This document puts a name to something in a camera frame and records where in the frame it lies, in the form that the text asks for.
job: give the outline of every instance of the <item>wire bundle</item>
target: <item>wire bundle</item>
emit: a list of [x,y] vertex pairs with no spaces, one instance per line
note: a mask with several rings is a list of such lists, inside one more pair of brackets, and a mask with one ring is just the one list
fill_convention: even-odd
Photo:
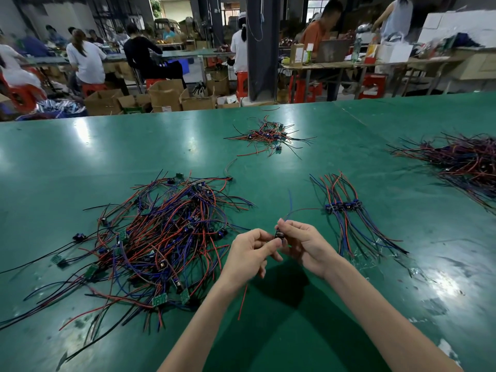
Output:
[[[324,178],[319,178],[320,180],[310,175],[310,179],[323,190],[329,201],[324,210],[328,214],[334,214],[338,221],[341,234],[338,249],[340,256],[344,256],[345,252],[347,252],[351,258],[355,258],[351,249],[350,239],[355,242],[365,259],[383,257],[382,248],[398,250],[403,254],[408,254],[406,250],[394,243],[401,240],[390,239],[377,228],[362,201],[358,199],[355,188],[342,172],[339,175],[324,175]],[[369,236],[353,223],[352,213],[355,213],[363,222],[370,234]]]
[[[244,157],[246,155],[252,155],[252,154],[258,154],[262,153],[264,151],[270,151],[269,156],[274,154],[276,151],[281,151],[282,150],[282,145],[288,146],[291,151],[298,157],[298,154],[294,151],[294,149],[301,149],[301,147],[294,147],[291,146],[293,141],[302,141],[306,144],[311,143],[311,139],[315,137],[310,137],[310,138],[294,138],[289,136],[292,133],[296,133],[297,130],[293,132],[286,132],[286,129],[293,127],[294,125],[282,125],[278,122],[270,122],[267,121],[268,115],[265,116],[263,119],[258,119],[258,123],[260,124],[259,129],[252,129],[248,133],[241,133],[239,130],[236,129],[235,126],[234,129],[239,133],[238,136],[234,137],[225,137],[224,139],[230,139],[230,140],[243,140],[243,141],[249,141],[248,146],[250,146],[252,143],[255,144],[255,152],[254,153],[249,153],[249,154],[242,154],[238,155],[239,157]],[[265,145],[265,149],[259,150],[257,147],[258,143],[263,143]]]
[[444,134],[420,143],[402,139],[406,144],[392,147],[397,156],[429,162],[439,171],[437,177],[462,190],[487,211],[496,214],[489,204],[496,199],[496,139],[487,135],[454,137]]
[[[227,175],[205,179],[185,179],[182,174],[159,177],[160,174],[150,184],[132,187],[136,193],[122,204],[104,205],[94,234],[89,237],[77,234],[72,243],[37,259],[52,255],[52,262],[59,267],[90,256],[96,257],[97,261],[80,268],[64,282],[50,283],[34,290],[24,300],[40,290],[56,288],[33,309],[0,322],[0,330],[43,310],[80,287],[87,287],[91,292],[87,295],[102,298],[105,303],[72,318],[60,328],[62,330],[83,315],[99,311],[84,347],[70,355],[68,359],[71,359],[140,312],[147,313],[144,331],[151,327],[152,313],[158,314],[158,331],[164,326],[162,314],[168,309],[196,309],[216,273],[218,275],[222,269],[222,257],[230,246],[218,241],[226,236],[228,229],[241,228],[228,222],[222,207],[243,211],[253,203],[223,193],[226,184],[232,180]],[[216,188],[218,183],[222,186],[220,189]],[[94,241],[93,248],[83,248],[82,244],[89,241]],[[85,253],[65,258],[62,253],[75,245]],[[108,294],[94,288],[94,283],[103,281],[110,282]],[[105,313],[116,303],[129,303],[131,306],[109,331],[97,338]]]

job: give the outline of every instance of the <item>forearm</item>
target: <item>forearm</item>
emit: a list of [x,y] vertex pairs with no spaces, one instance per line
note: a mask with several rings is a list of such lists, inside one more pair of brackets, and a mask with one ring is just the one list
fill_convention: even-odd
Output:
[[332,259],[325,279],[393,372],[461,370],[344,258]]
[[217,281],[158,372],[201,371],[236,291]]

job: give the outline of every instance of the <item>window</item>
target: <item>window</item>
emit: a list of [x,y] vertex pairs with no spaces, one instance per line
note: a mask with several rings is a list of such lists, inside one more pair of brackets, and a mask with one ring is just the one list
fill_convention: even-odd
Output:
[[222,24],[228,25],[234,20],[234,24],[237,24],[237,19],[239,16],[239,2],[221,2],[220,8],[222,12]]
[[322,13],[329,0],[309,0],[307,8],[307,22],[310,22],[315,13]]

